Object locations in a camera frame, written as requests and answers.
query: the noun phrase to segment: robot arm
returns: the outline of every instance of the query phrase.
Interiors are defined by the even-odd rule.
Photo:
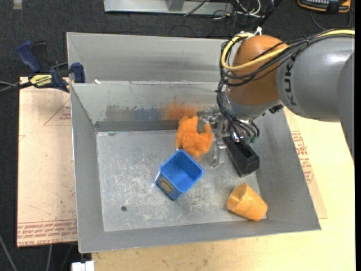
[[[238,42],[233,64],[227,65]],[[355,32],[349,29],[290,43],[240,33],[222,49],[218,106],[245,143],[252,142],[245,129],[282,106],[306,118],[339,121],[354,158],[354,49]]]

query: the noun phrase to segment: orange foam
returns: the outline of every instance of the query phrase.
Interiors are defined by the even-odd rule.
[[[191,156],[199,157],[206,154],[213,142],[213,133],[209,124],[204,126],[204,132],[197,131],[198,116],[184,116],[179,121],[175,146],[184,149]]]
[[[180,120],[181,118],[188,116],[192,117],[197,115],[198,109],[191,105],[185,103],[178,103],[175,100],[177,97],[174,98],[172,103],[168,103],[164,110],[164,119],[165,120]]]

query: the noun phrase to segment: black cable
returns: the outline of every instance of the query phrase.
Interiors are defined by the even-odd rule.
[[[328,33],[330,31],[333,31],[333,29],[327,30],[324,33]],[[304,39],[296,42],[294,45],[290,45],[287,49],[285,49],[285,51],[282,51],[280,54],[278,54],[277,56],[272,58],[269,62],[267,62],[263,66],[259,67],[256,71],[251,72],[251,73],[247,73],[246,75],[242,75],[242,76],[230,75],[229,71],[225,71],[224,68],[222,67],[221,63],[220,63],[221,79],[223,80],[224,84],[229,85],[229,86],[241,86],[241,85],[244,85],[244,82],[247,83],[247,82],[251,81],[252,79],[254,79],[254,77],[258,73],[260,73],[261,71],[263,71],[266,68],[270,67],[271,65],[281,61],[284,58],[286,58],[286,59],[289,58],[294,53],[307,48],[309,45],[311,45],[313,43],[316,43],[316,42],[318,42],[320,40],[330,38],[330,36],[318,37],[321,34],[317,34],[317,35],[311,36],[309,38],[304,38]],[[350,36],[349,34],[334,34],[331,37],[349,37],[349,36]],[[241,82],[239,84],[231,84],[225,79],[225,77],[243,80],[243,82]]]
[[[348,14],[349,14],[349,18],[348,18],[347,26],[346,26],[346,27],[350,27],[350,26],[351,26],[351,22],[352,22],[352,14],[351,14],[351,11],[349,11]],[[319,24],[319,23],[316,21],[316,18],[315,18],[315,16],[314,16],[312,10],[310,10],[310,16],[311,16],[311,19],[312,19],[313,23],[314,23],[318,28],[320,28],[320,29],[322,29],[322,30],[327,30],[327,28],[324,28],[321,24]]]
[[[197,7],[195,7],[193,10],[191,10],[190,12],[184,14],[183,16],[188,16],[193,14],[194,12],[196,12],[200,7],[202,7],[208,0],[203,0]]]
[[[68,249],[68,252],[67,252],[67,254],[66,254],[65,257],[64,257],[63,263],[61,264],[60,271],[63,271],[63,270],[64,270],[65,265],[67,264],[67,260],[68,260],[68,257],[69,257],[69,254],[70,254],[72,248],[73,248],[73,244],[70,245],[70,247],[69,247],[69,249]]]
[[[10,82],[7,82],[7,81],[0,81],[0,84],[4,84],[4,85],[7,85],[7,86],[17,86],[19,83],[16,83],[16,84],[12,84]]]
[[[47,257],[46,271],[49,271],[50,269],[51,255],[52,255],[52,245],[50,245],[49,247],[49,255]]]
[[[15,264],[14,264],[14,262],[13,262],[11,256],[10,256],[9,251],[8,251],[7,248],[6,248],[6,245],[5,245],[4,241],[2,240],[1,235],[0,235],[0,243],[1,243],[1,246],[2,246],[2,248],[3,248],[3,250],[4,250],[4,252],[5,252],[5,255],[6,255],[7,259],[8,259],[9,262],[10,262],[10,265],[11,265],[12,269],[13,269],[14,271],[18,271],[17,267],[15,266]]]
[[[169,29],[168,36],[171,36],[170,35],[171,32],[177,27],[184,27],[184,28],[188,29],[194,35],[194,37],[199,38],[198,34],[187,24],[178,24],[178,25],[173,26],[172,28]]]

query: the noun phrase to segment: orange sponge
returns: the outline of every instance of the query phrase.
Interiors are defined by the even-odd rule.
[[[206,154],[213,142],[213,133],[209,124],[204,126],[204,132],[197,131],[198,116],[183,117],[179,121],[177,130],[176,148],[184,149],[188,154],[198,157]]]

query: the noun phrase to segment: gray metal tray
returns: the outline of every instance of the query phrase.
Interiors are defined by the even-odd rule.
[[[216,108],[214,82],[103,82],[71,87],[74,171],[80,252],[214,241],[320,225],[287,120],[281,111],[257,119],[252,145],[259,170],[240,178],[230,161],[212,168],[177,201],[154,183],[175,151],[176,121],[164,116],[175,101]],[[253,222],[226,210],[230,192],[250,184],[268,204]]]

